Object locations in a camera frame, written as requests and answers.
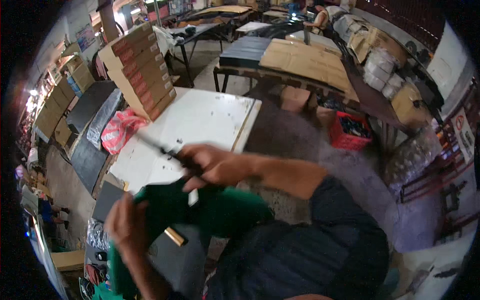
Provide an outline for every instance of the poster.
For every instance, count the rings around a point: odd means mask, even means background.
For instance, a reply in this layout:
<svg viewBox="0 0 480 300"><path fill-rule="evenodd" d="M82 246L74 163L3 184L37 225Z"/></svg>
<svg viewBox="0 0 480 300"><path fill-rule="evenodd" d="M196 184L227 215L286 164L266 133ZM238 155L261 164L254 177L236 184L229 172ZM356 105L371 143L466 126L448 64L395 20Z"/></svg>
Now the poster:
<svg viewBox="0 0 480 300"><path fill-rule="evenodd" d="M465 163L468 163L472 157L475 149L475 137L473 136L472 129L468 124L465 110L462 108L452 118L453 129L458 140L458 145L463 153Z"/></svg>
<svg viewBox="0 0 480 300"><path fill-rule="evenodd" d="M93 33L93 28L90 23L83 26L75 35L81 52L84 52L88 47L95 43L95 34Z"/></svg>

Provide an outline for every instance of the red plastic bag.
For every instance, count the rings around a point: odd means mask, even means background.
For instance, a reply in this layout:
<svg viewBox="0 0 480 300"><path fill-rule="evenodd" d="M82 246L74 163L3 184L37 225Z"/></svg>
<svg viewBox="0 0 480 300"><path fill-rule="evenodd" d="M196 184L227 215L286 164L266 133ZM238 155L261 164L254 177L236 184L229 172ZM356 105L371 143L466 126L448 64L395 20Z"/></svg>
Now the red plastic bag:
<svg viewBox="0 0 480 300"><path fill-rule="evenodd" d="M110 152L117 154L125 146L137 130L147 124L147 120L135 116L132 109L117 111L102 132L102 145Z"/></svg>

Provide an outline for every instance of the table leg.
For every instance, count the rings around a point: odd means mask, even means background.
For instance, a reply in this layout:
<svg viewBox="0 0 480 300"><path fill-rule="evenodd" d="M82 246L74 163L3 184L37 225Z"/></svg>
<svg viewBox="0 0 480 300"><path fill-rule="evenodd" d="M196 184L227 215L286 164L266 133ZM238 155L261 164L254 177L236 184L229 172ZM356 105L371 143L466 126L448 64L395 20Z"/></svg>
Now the table leg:
<svg viewBox="0 0 480 300"><path fill-rule="evenodd" d="M180 45L181 49L181 54L183 56L183 62L185 63L185 68L187 69L187 75L188 75L188 84L190 88L194 87L192 76L190 75L190 66L188 65L188 58L187 58L187 52L185 51L185 46L182 44Z"/></svg>
<svg viewBox="0 0 480 300"><path fill-rule="evenodd" d="M217 92L220 92L220 86L218 86L218 73L213 71L213 79L215 80L215 89Z"/></svg>
<svg viewBox="0 0 480 300"><path fill-rule="evenodd" d="M192 52L190 53L190 58L188 58L188 61L192 59L193 52L195 51L195 46L197 45L198 39L195 39L195 43L193 44Z"/></svg>
<svg viewBox="0 0 480 300"><path fill-rule="evenodd" d="M228 74L225 74L225 78L223 80L223 85L222 85L222 93L224 93L227 90L227 83L228 83Z"/></svg>

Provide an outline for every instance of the metal table frame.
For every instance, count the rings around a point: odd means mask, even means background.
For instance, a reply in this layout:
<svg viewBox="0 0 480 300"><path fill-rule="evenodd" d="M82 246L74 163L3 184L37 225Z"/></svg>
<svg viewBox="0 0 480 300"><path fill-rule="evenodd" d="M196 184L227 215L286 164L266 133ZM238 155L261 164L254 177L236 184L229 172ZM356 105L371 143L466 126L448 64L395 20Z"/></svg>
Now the metal table frame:
<svg viewBox="0 0 480 300"><path fill-rule="evenodd" d="M181 49L181 53L182 53L182 56L183 56L183 60L181 60L180 58L176 57L175 55L172 55L173 56L173 59L175 59L176 61L180 62L181 64L183 64L185 66L185 68L187 69L187 75L188 75L188 83L189 83L189 86L191 88L194 87L194 83L193 83L193 80L192 80L192 75L190 74L190 65L189 65L189 61L190 59L192 58L192 55L193 55L193 52L195 51L195 47L197 46L197 41L198 41L198 37L201 36L201 35L204 35L204 34L211 34L213 36L215 36L218 41L220 42L220 51L223 52L223 45L222 45L222 36L219 34L219 33L216 33L214 31L212 31L212 29L216 28L217 26L219 26L220 24L219 23L215 23L215 24L202 24L202 25L199 25L198 27L201 28L200 31L197 31L193 36L189 36L187 37L183 42L180 42L180 43L177 43L176 46L177 47L180 47ZM172 31L175 33L176 31L177 32L180 32L180 31L183 31L185 28L182 27L182 28L174 28ZM185 44L191 42L191 41L195 41L194 45L193 45L193 48L192 48L192 52L190 53L190 57L188 58L187 57L187 51L185 50Z"/></svg>

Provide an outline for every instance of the metal grille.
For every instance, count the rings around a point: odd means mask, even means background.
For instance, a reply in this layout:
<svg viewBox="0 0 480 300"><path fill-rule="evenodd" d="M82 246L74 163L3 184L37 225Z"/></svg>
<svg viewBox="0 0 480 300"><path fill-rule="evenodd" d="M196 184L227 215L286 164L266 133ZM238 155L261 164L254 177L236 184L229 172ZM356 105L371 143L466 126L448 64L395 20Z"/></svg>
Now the metal grille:
<svg viewBox="0 0 480 300"><path fill-rule="evenodd" d="M428 0L357 0L355 7L400 27L432 52L444 31L442 11Z"/></svg>

